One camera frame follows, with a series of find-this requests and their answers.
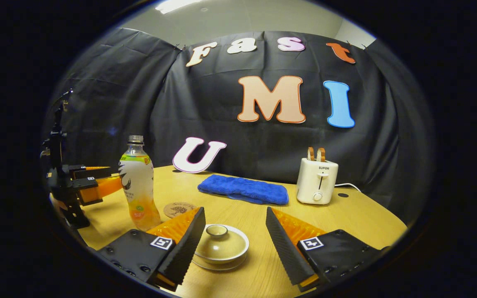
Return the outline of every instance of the peach letter m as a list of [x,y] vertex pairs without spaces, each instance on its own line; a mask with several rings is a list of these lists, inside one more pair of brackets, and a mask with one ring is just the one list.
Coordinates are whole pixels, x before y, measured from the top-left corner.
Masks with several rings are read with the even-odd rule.
[[242,113],[237,116],[239,121],[254,122],[259,120],[259,114],[255,112],[255,103],[263,113],[263,117],[270,120],[280,103],[281,111],[276,116],[277,120],[284,123],[305,122],[299,98],[299,85],[303,83],[300,77],[280,77],[273,91],[270,91],[258,76],[241,77],[238,83],[244,87]]

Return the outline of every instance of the toaster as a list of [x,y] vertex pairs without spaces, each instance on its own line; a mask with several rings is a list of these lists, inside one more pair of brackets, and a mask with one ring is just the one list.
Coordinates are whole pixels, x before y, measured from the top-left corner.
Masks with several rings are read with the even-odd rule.
[[318,149],[314,160],[314,149],[309,147],[307,158],[301,159],[296,187],[297,200],[305,204],[328,204],[335,188],[337,170],[337,163],[325,159],[324,148]]

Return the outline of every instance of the screw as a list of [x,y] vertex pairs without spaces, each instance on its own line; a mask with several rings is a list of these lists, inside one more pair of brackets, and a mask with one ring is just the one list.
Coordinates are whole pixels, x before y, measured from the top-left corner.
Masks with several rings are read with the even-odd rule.
[[325,268],[324,272],[327,274],[327,273],[330,273],[330,272],[334,271],[336,268],[337,268],[337,266],[329,266],[329,267]]

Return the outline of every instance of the folded cloth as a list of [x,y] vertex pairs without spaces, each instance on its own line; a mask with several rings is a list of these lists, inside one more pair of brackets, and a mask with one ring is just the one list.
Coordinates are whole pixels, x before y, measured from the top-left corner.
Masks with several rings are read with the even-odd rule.
[[288,191],[284,186],[239,177],[211,175],[200,183],[198,190],[254,204],[288,204]]

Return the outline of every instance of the plastic bottle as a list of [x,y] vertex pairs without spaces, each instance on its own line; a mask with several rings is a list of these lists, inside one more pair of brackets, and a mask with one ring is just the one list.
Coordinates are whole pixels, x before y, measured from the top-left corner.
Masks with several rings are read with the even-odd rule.
[[154,202],[154,166],[143,145],[142,136],[129,136],[128,150],[119,161],[119,174],[130,217],[138,229],[146,232],[161,224],[161,218]]

